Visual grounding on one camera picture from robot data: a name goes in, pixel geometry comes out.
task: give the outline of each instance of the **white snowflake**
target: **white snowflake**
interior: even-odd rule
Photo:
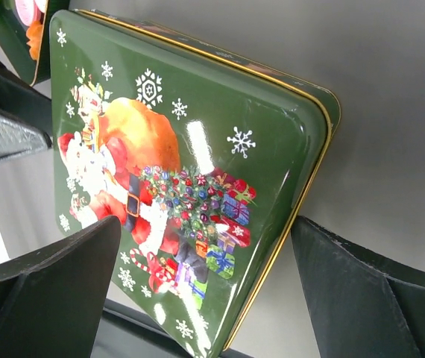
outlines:
[[[187,104],[181,103],[181,98],[177,99],[177,102],[172,102],[174,109],[171,111],[171,113],[176,115],[176,119],[179,121],[180,117],[186,117],[186,111],[188,109]]]
[[[233,55],[231,55],[231,54],[226,54],[226,53],[224,53],[224,52],[216,52],[215,54],[217,54],[218,56],[222,56],[222,57],[225,57],[225,58],[234,58],[234,56]]]
[[[74,107],[70,104],[70,102],[67,103],[65,107],[67,116],[71,118],[75,114]]]
[[[60,226],[63,228],[63,230],[65,232],[70,231],[70,223],[66,216],[62,214],[59,215],[58,218],[60,219]]]
[[[237,130],[237,127],[234,127],[236,134],[233,137],[228,137],[227,141],[234,143],[234,148],[230,151],[232,154],[242,153],[242,156],[245,158],[248,157],[247,151],[250,147],[256,147],[256,143],[253,142],[249,136],[252,134],[252,131],[243,133]]]
[[[136,99],[146,104],[149,109],[163,102],[163,95],[160,94],[163,90],[160,86],[161,80],[160,76],[157,76],[150,69],[146,69],[145,73],[136,79],[138,91]]]
[[[130,257],[126,254],[126,252],[120,253],[120,259],[123,260],[123,263],[126,265],[127,263],[130,263]]]
[[[210,327],[210,323],[204,319],[203,315],[200,315],[199,317],[201,318],[203,328],[207,330]]]
[[[244,229],[239,226],[234,226],[233,234],[236,236],[244,236]]]
[[[63,45],[66,44],[66,34],[62,31],[62,28],[58,29],[57,36],[57,42],[60,44],[61,47],[63,47]]]
[[[136,284],[136,282],[131,277],[130,270],[124,270],[120,267],[120,273],[118,277],[120,280],[122,280],[123,287],[126,287],[133,292],[133,286]]]
[[[143,295],[145,295],[145,297],[150,298],[151,297],[151,292],[148,289],[148,287],[146,286],[141,286],[141,292],[143,292]]]
[[[101,75],[105,77],[105,80],[108,81],[109,78],[113,77],[113,67],[108,64],[108,61],[105,61],[105,63],[101,65],[101,69],[103,69]]]
[[[68,177],[66,179],[66,185],[68,186],[70,192],[74,192],[75,191],[75,179]]]
[[[192,339],[192,330],[187,326],[186,321],[179,321],[176,320],[177,326],[176,329],[180,331],[181,336],[183,338],[188,337],[189,339]]]

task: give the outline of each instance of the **candy cane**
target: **candy cane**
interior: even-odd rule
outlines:
[[[140,250],[138,250],[137,248],[132,248],[130,250],[130,257],[131,257],[131,261],[140,269],[142,269],[143,271],[151,274],[151,270],[147,265],[143,265],[141,262],[138,261],[138,259],[136,258],[136,255],[139,256],[143,256],[142,252]],[[171,274],[169,272],[167,272],[167,274],[164,274],[162,272],[156,272],[154,274],[159,280],[161,280],[164,283],[170,283],[171,287],[169,288],[169,291],[177,294],[177,283],[174,282],[173,277],[171,276]]]
[[[143,271],[146,271],[147,273],[151,273],[151,270],[149,267],[147,267],[147,265],[143,265],[141,262],[139,262],[136,258],[135,255],[140,255],[143,256],[141,251],[138,250],[137,248],[132,248],[130,250],[130,257],[131,257],[131,261],[133,261],[133,263],[138,266],[140,269],[142,269]]]

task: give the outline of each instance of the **gold belt buckle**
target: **gold belt buckle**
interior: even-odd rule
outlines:
[[[131,215],[134,218],[137,218],[139,216],[139,197],[134,194],[131,194],[130,192],[128,193],[128,197],[132,197],[133,199],[136,199],[136,214],[133,214],[131,211],[128,210],[128,202],[126,203],[126,212],[128,215]]]

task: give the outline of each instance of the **green tin lid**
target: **green tin lid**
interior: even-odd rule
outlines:
[[[339,123],[328,90],[152,24],[51,21],[57,222],[123,224],[113,282],[193,357],[217,357]]]

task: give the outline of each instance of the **santa's black belt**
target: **santa's black belt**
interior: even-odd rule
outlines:
[[[130,174],[126,213],[125,229],[132,231],[136,225],[136,218],[139,216],[139,178],[133,174]]]

